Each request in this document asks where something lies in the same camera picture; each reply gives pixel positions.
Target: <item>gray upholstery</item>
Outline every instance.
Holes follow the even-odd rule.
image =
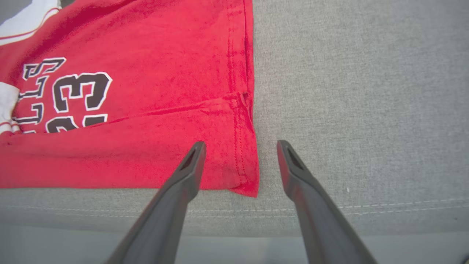
[[[288,140],[363,235],[469,231],[469,1],[254,0],[257,199],[202,191],[184,233],[297,235]],[[0,221],[126,231],[155,190],[2,189]]]
[[[2,1],[0,3],[0,24],[16,15],[31,2],[32,0]]]

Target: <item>red fabric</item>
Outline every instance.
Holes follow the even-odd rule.
[[[252,29],[250,0],[78,0],[31,38],[0,46],[0,81],[24,95],[13,116],[21,131],[36,132],[0,135],[0,187],[161,187],[203,140],[201,188],[255,197]],[[23,78],[27,65],[33,72],[51,58],[66,61]],[[89,98],[97,82],[59,86],[87,73],[108,78],[100,105]],[[42,97],[26,96],[41,81]],[[41,121],[21,123],[38,116],[38,103]],[[83,121],[104,115],[104,123]],[[47,133],[67,116],[78,129]]]

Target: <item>black numeral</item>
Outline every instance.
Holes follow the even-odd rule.
[[[44,92],[44,85],[45,85],[45,82],[47,81],[47,78],[49,78],[49,76],[38,78],[36,80],[36,85],[38,86],[38,88],[34,91],[27,91],[24,93],[20,93],[18,95],[18,101],[23,98],[28,98],[28,97],[42,98],[42,93]]]
[[[60,131],[70,131],[78,128],[73,121],[73,116],[61,116],[49,120],[45,124],[45,129],[48,133],[57,133]]]
[[[65,58],[50,58],[43,60],[41,63],[25,64],[23,66],[23,79],[26,81],[30,77],[39,75],[46,65],[52,66],[47,68],[43,73],[55,72],[65,61],[67,61]]]
[[[107,121],[107,114],[92,115],[83,117],[83,127],[87,127],[94,124],[104,123]]]
[[[14,120],[18,124],[39,124],[42,121],[42,116],[44,114],[44,104],[31,104],[31,111],[36,112],[36,115],[30,117],[14,118]]]
[[[91,85],[91,94],[85,96],[87,111],[97,110],[106,99],[107,90],[112,79],[105,72],[82,73],[80,76],[67,75],[55,81],[53,89],[54,108],[57,113],[67,113],[67,97],[64,97],[63,88],[68,88],[68,98],[83,98],[83,85]]]

